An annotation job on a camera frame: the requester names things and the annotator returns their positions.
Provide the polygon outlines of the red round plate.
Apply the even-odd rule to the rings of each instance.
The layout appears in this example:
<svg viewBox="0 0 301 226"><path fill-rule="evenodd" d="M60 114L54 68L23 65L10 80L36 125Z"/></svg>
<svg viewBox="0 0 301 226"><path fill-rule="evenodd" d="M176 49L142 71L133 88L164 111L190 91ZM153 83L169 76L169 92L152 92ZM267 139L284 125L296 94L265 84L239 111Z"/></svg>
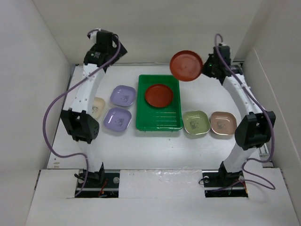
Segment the red round plate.
<svg viewBox="0 0 301 226"><path fill-rule="evenodd" d="M201 75L203 60L193 51L182 50L173 55L169 68L177 80L189 82Z"/></svg>
<svg viewBox="0 0 301 226"><path fill-rule="evenodd" d="M171 104L174 93L167 85L154 84L146 89L144 96L149 105L163 108Z"/></svg>

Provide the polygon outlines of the purple square plate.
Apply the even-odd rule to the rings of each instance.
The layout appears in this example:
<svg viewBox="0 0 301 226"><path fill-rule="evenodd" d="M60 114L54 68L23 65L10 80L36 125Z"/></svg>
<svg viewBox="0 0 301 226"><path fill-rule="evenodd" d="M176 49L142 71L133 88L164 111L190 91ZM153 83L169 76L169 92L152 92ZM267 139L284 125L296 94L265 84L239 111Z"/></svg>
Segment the purple square plate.
<svg viewBox="0 0 301 226"><path fill-rule="evenodd" d="M121 107L129 107L135 100L136 90L133 87L118 85L110 96L110 102Z"/></svg>
<svg viewBox="0 0 301 226"><path fill-rule="evenodd" d="M113 132L124 132L132 119L132 114L119 107L111 108L103 120L103 125L106 129Z"/></svg>

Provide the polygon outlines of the cream square plate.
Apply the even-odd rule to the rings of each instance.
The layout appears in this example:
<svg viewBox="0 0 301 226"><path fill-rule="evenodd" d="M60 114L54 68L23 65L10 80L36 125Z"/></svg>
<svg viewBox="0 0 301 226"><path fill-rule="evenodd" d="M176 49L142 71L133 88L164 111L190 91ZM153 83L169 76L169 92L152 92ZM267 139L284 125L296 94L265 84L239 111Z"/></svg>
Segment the cream square plate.
<svg viewBox="0 0 301 226"><path fill-rule="evenodd" d="M91 116L95 120L98 120L100 118L100 116L102 115L104 107L105 107L105 101L100 97L95 97L93 106L92 106Z"/></svg>

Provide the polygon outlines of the pink square plate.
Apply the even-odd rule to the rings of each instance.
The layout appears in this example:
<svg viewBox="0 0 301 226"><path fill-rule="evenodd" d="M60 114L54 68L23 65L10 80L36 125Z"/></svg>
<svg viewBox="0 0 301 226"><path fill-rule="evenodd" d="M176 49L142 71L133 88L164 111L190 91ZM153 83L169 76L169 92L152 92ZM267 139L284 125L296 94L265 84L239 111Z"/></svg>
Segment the pink square plate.
<svg viewBox="0 0 301 226"><path fill-rule="evenodd" d="M222 136L234 135L237 128L235 116L229 112L213 112L210 116L211 130Z"/></svg>

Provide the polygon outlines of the green square plate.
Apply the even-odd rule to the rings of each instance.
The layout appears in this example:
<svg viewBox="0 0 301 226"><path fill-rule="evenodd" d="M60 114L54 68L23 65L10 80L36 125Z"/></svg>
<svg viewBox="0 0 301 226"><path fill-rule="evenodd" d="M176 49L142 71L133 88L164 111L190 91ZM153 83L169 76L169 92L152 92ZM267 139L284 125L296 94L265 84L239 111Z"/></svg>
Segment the green square plate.
<svg viewBox="0 0 301 226"><path fill-rule="evenodd" d="M191 135L206 134L211 129L209 118L203 111L185 112L182 119L186 132Z"/></svg>

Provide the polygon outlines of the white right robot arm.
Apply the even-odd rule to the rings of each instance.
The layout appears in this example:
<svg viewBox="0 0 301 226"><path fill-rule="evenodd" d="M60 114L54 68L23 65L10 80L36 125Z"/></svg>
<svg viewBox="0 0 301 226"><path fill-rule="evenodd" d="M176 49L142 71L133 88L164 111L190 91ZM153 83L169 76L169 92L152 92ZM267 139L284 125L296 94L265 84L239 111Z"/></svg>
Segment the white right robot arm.
<svg viewBox="0 0 301 226"><path fill-rule="evenodd" d="M220 188L233 187L242 181L243 167L252 154L269 141L274 141L276 115L262 107L245 81L237 65L231 65L230 48L218 44L204 64L202 73L219 80L234 100L241 122L235 129L235 146L220 164L216 179Z"/></svg>

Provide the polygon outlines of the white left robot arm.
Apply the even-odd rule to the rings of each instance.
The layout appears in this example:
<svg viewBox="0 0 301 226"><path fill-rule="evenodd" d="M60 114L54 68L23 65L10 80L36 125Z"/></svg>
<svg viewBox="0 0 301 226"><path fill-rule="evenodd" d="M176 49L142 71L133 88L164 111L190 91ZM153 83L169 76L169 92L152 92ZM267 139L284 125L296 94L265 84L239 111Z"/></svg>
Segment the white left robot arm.
<svg viewBox="0 0 301 226"><path fill-rule="evenodd" d="M93 29L87 37L94 42L83 62L83 82L68 108L62 110L60 118L68 135L76 142L91 144L99 133L99 122L92 116L94 98L107 69L123 57L127 50L118 35Z"/></svg>

